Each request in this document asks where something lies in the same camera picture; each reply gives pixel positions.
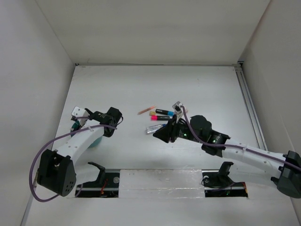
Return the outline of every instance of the transparent plastic sheet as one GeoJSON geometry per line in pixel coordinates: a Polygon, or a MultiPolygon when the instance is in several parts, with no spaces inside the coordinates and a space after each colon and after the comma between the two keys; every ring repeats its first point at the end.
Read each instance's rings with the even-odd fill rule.
{"type": "Polygon", "coordinates": [[[123,169],[119,198],[200,199],[201,181],[200,169],[123,169]]]}

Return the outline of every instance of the white tabletop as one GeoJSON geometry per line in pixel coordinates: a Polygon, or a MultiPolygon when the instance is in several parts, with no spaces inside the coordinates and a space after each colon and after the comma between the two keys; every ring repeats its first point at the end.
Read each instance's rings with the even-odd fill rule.
{"type": "MultiPolygon", "coordinates": [[[[172,110],[176,101],[188,108],[189,116],[205,116],[214,130],[258,146],[231,66],[77,66],[57,136],[69,131],[74,106],[103,113],[112,106],[123,113],[124,121],[111,138],[88,149],[78,164],[94,161],[107,169],[219,169],[226,160],[206,154],[198,143],[178,139],[166,144],[145,134],[147,126],[160,122],[150,121],[148,113],[137,113],[152,105],[172,110]]],[[[54,148],[65,141],[57,141],[54,148]]],[[[289,197],[274,188],[247,187],[249,199],[137,196],[33,201],[27,225],[299,225],[289,197]]],[[[37,193],[52,195],[41,186],[37,193]]]]}

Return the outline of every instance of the white panel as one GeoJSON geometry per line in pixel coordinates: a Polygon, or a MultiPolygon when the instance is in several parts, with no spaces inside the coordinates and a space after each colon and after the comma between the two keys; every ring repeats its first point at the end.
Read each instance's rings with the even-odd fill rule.
{"type": "MultiPolygon", "coordinates": [[[[199,198],[204,193],[202,188],[198,189],[197,173],[190,178],[185,176],[189,170],[183,170],[177,177],[168,170],[218,169],[226,161],[206,154],[199,143],[178,139],[173,144],[165,144],[145,134],[147,126],[158,122],[150,121],[148,113],[137,113],[152,105],[169,110],[178,100],[186,105],[189,116],[202,114],[217,131],[257,146],[233,67],[78,66],[57,136],[69,131],[72,125],[70,113],[76,105],[101,112],[113,106],[124,116],[114,135],[103,137],[100,145],[87,150],[78,162],[94,161],[107,169],[167,170],[153,170],[154,174],[137,170],[135,175],[128,175],[129,181],[124,188],[154,189],[154,193],[138,190],[126,194],[133,198],[59,197],[50,203],[34,201],[27,225],[298,225],[290,198],[275,188],[248,185],[250,199],[199,198]],[[172,189],[184,185],[195,189],[184,193],[172,189]],[[158,187],[168,189],[159,193],[158,187]]],[[[54,147],[65,141],[56,142],[54,147]]],[[[232,167],[236,169],[256,172],[236,161],[234,163],[232,167]]],[[[41,186],[37,187],[37,193],[43,198],[53,195],[41,186]]]]}
{"type": "Polygon", "coordinates": [[[269,0],[37,0],[74,63],[236,63],[269,0]]]}
{"type": "MultiPolygon", "coordinates": [[[[246,50],[244,71],[269,150],[301,154],[301,1],[274,0],[246,50]]],[[[301,200],[294,200],[301,219],[301,200]]]]}
{"type": "Polygon", "coordinates": [[[20,225],[28,171],[53,138],[74,66],[34,0],[0,1],[0,219],[20,225]]]}

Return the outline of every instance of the red wire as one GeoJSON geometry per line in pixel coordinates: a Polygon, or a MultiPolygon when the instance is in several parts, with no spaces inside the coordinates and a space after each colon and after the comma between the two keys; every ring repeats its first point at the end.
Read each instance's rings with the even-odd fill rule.
{"type": "Polygon", "coordinates": [[[107,186],[107,183],[108,183],[108,179],[106,179],[106,181],[104,182],[104,185],[100,191],[100,194],[103,194],[103,189],[107,186]]]}

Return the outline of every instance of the white back wall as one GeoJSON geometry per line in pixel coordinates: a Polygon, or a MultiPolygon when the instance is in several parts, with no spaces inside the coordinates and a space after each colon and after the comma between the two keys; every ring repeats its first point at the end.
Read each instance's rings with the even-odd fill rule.
{"type": "Polygon", "coordinates": [[[30,164],[55,135],[74,66],[34,0],[1,0],[0,34],[0,224],[16,226],[30,164]]]}
{"type": "Polygon", "coordinates": [[[269,0],[36,0],[74,63],[238,61],[269,0]]]}
{"type": "MultiPolygon", "coordinates": [[[[267,146],[301,154],[301,1],[272,0],[244,71],[267,146]]],[[[293,200],[301,219],[301,200],[293,200]]]]}

